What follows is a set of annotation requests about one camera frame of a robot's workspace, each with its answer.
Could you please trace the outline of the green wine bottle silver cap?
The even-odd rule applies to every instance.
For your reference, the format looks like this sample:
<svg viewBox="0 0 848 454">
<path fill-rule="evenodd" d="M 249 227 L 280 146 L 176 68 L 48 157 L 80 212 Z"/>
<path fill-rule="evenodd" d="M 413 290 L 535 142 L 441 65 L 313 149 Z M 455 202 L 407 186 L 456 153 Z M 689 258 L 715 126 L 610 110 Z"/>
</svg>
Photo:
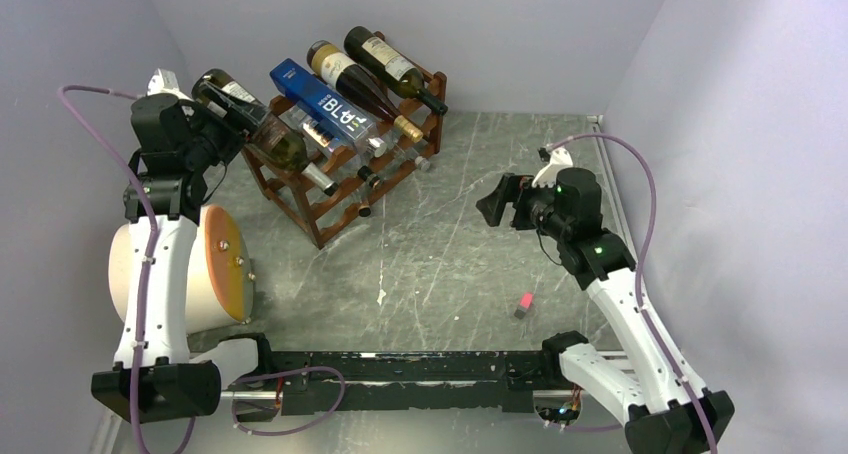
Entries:
<svg viewBox="0 0 848 454">
<path fill-rule="evenodd" d="M 195 84 L 199 80 L 210 80 L 221 87 L 230 81 L 236 81 L 229 73 L 222 69 L 210 69 L 194 83 L 191 90 L 194 99 Z M 302 174 L 308 180 L 312 181 L 325 195 L 331 196 L 335 194 L 338 190 L 338 184 L 309 159 L 307 147 L 302 136 L 273 114 L 266 104 L 264 105 L 268 108 L 269 115 L 265 118 L 259 129 L 242 130 L 247 136 L 247 143 L 254 146 L 260 152 L 261 159 L 271 166 L 287 172 Z"/>
</svg>

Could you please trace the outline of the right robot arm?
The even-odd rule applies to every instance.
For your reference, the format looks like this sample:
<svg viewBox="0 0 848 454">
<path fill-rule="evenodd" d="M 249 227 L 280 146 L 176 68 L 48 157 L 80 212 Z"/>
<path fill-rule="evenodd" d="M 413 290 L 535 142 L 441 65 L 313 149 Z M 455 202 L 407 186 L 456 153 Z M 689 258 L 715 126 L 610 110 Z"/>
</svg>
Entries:
<svg viewBox="0 0 848 454">
<path fill-rule="evenodd" d="M 490 227 L 511 205 L 513 229 L 555 241 L 560 265 L 605 316 L 634 372 L 628 376 L 579 334 L 567 333 L 548 340 L 540 376 L 550 387 L 572 382 L 593 397 L 623 427 L 634 453 L 715 453 L 733 402 L 707 386 L 653 319 L 637 262 L 624 240 L 604 227 L 601 201 L 595 175 L 571 167 L 549 187 L 506 173 L 475 204 Z"/>
</svg>

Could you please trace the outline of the blue labelled clear bottle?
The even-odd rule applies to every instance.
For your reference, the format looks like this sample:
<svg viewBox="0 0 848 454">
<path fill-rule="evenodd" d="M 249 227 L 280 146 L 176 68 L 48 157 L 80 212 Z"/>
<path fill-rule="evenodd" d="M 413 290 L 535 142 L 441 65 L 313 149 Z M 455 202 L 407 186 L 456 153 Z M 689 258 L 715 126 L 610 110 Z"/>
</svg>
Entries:
<svg viewBox="0 0 848 454">
<path fill-rule="evenodd" d="M 292 59 L 285 59 L 270 73 L 278 91 L 296 103 L 325 130 L 354 147 L 359 154 L 383 156 L 388 143 L 377 122 Z"/>
</svg>

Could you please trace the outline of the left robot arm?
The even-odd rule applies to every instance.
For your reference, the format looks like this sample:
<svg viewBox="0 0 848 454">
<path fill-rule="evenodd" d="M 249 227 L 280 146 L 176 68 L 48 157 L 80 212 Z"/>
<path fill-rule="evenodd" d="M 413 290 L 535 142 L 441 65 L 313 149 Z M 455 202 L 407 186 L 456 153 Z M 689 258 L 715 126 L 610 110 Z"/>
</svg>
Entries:
<svg viewBox="0 0 848 454">
<path fill-rule="evenodd" d="M 238 380 L 261 390 L 277 362 L 262 334 L 221 341 L 196 358 L 187 342 L 190 255 L 201 221 L 205 172 L 226 166 L 246 137 L 160 71 L 131 106 L 140 147 L 127 165 L 125 217 L 134 262 L 124 332 L 92 395 L 132 424 L 208 416 Z"/>
</svg>

